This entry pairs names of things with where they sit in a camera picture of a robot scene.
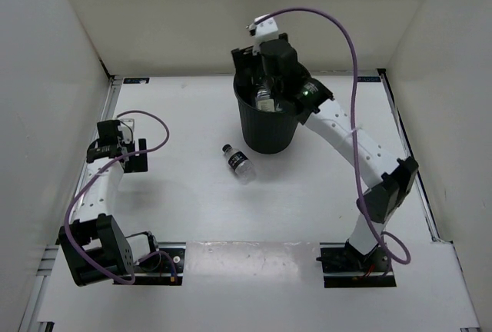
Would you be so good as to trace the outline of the tall clear white-label bottle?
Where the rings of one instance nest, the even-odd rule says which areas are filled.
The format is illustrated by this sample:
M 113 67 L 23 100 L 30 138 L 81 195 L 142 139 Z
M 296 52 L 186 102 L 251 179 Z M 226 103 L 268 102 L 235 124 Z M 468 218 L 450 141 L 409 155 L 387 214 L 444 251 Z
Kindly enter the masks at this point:
M 264 85 L 258 86 L 254 93 L 254 106 L 259 111 L 275 112 L 274 99 Z

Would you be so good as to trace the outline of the small black label bottle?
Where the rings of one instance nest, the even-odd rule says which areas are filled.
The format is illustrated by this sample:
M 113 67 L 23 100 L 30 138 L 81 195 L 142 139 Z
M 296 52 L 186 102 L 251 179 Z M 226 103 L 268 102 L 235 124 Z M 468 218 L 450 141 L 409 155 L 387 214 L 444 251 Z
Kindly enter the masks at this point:
M 241 183 L 248 184 L 256 178 L 254 165 L 241 150 L 225 144 L 222 151 L 229 168 Z

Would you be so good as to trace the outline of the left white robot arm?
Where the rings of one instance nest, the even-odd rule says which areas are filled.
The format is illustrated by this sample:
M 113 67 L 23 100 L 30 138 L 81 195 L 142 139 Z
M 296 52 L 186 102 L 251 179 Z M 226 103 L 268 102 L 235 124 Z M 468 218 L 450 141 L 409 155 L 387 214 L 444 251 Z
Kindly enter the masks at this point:
M 68 220 L 68 228 L 75 243 L 107 272 L 129 282 L 134 271 L 134 259 L 145 271 L 152 271 L 161 262 L 161 252 L 150 244 L 143 244 L 135 257 L 131 245 L 118 226 L 115 217 L 118 186 L 124 174 L 148 171 L 148 156 L 137 154 L 112 164 L 113 158 L 134 151 L 145 150 L 147 141 L 136 139 L 135 120 L 123 118 L 97 123 L 98 137 L 86 151 L 87 171 L 81 194 Z

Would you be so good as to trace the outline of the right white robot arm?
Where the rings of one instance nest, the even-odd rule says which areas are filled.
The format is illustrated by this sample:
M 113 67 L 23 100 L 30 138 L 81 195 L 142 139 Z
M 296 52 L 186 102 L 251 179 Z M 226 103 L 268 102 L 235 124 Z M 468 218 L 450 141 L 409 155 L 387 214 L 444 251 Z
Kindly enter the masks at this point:
M 418 171 L 414 158 L 400 159 L 384 150 L 364 131 L 356 129 L 333 93 L 298 62 L 284 38 L 262 45 L 266 55 L 251 47 L 232 50 L 234 92 L 250 94 L 255 85 L 278 95 L 280 118 L 295 119 L 330 144 L 354 168 L 360 217 L 345 244 L 349 267 L 361 271 L 373 252 L 383 247 L 387 222 L 408 196 Z

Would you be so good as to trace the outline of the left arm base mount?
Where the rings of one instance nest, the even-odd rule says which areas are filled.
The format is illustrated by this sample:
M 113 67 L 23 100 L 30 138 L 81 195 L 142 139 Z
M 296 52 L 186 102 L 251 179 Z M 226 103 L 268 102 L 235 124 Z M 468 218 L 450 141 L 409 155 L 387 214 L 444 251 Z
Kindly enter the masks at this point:
M 135 282 L 132 286 L 181 286 L 185 260 L 185 243 L 160 242 L 153 254 L 136 257 Z

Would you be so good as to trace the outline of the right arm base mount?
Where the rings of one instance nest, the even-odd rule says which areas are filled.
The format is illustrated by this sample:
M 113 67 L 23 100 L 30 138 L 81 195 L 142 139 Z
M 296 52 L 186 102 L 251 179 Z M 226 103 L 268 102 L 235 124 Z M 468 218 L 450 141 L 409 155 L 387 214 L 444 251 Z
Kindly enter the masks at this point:
M 397 283 L 389 257 L 380 247 L 368 256 L 355 257 L 342 243 L 320 243 L 324 288 L 385 288 Z

